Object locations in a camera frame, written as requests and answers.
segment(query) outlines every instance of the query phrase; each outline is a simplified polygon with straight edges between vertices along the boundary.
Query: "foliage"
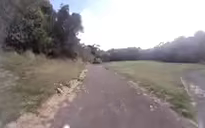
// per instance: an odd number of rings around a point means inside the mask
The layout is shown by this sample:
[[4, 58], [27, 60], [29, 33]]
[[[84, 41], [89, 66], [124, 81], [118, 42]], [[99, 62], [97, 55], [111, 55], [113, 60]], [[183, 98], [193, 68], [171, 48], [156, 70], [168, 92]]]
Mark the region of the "foliage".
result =
[[68, 5], [55, 12], [49, 2], [38, 2], [17, 14], [8, 27], [4, 48], [76, 58], [86, 50], [80, 44], [79, 32], [83, 32], [81, 15], [70, 14]]
[[178, 37], [172, 42], [161, 42], [154, 48], [108, 50], [106, 60], [158, 60], [164, 62], [205, 62], [205, 32], [198, 31], [192, 37]]

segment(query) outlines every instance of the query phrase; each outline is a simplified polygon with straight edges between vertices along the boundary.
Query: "dry grass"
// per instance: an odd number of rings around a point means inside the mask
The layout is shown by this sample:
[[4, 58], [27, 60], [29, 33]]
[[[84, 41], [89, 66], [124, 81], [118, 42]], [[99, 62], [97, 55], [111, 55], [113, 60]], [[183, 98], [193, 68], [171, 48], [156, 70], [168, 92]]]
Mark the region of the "dry grass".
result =
[[31, 53], [23, 56], [7, 53], [2, 60], [0, 75], [7, 75], [0, 77], [0, 82], [6, 84], [0, 88], [0, 126], [24, 112], [36, 112], [42, 102], [56, 93], [58, 84], [54, 83], [77, 78], [84, 68], [80, 61], [47, 59]]
[[106, 66], [139, 83], [159, 98], [168, 101], [173, 110], [191, 119], [195, 111], [184, 90], [180, 77], [189, 70], [203, 69], [204, 65], [162, 63], [155, 61], [112, 62]]

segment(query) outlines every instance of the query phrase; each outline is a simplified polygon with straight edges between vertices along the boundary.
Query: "vegetation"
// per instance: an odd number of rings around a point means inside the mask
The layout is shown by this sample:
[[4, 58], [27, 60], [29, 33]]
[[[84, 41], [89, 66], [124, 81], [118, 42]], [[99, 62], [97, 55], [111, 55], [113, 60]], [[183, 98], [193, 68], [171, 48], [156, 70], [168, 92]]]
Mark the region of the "vegetation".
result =
[[42, 102], [56, 93], [59, 84], [77, 78], [84, 64], [79, 61], [47, 59], [28, 52], [5, 53], [0, 62], [0, 128], [24, 112], [36, 112]]
[[184, 90], [180, 77], [188, 70], [205, 69], [204, 65], [125, 61], [107, 63], [106, 66], [134, 80], [159, 98], [168, 101], [177, 113], [195, 119], [190, 98]]
[[106, 61], [157, 60], [164, 62], [205, 62], [205, 32], [198, 31], [192, 37], [178, 37], [172, 42], [142, 50], [140, 48], [111, 49], [106, 51]]

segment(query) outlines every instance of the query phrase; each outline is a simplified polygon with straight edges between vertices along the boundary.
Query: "white sky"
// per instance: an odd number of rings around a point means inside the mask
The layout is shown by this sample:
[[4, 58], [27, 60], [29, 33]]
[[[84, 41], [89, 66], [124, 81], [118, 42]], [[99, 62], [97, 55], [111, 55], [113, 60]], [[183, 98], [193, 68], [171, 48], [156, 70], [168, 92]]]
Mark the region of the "white sky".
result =
[[151, 48], [205, 30], [205, 0], [99, 0], [81, 12], [85, 44]]

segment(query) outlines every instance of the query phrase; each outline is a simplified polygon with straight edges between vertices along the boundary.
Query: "asphalt road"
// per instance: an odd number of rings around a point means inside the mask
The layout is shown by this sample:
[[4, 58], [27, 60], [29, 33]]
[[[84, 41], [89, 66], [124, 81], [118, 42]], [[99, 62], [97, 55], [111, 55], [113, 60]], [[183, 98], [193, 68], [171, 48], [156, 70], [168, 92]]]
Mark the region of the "asphalt road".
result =
[[188, 73], [184, 79], [190, 87], [190, 92], [197, 103], [198, 125], [205, 128], [205, 75], [199, 71]]
[[100, 65], [87, 68], [85, 90], [59, 110], [52, 128], [185, 128], [170, 108], [138, 94], [119, 75]]

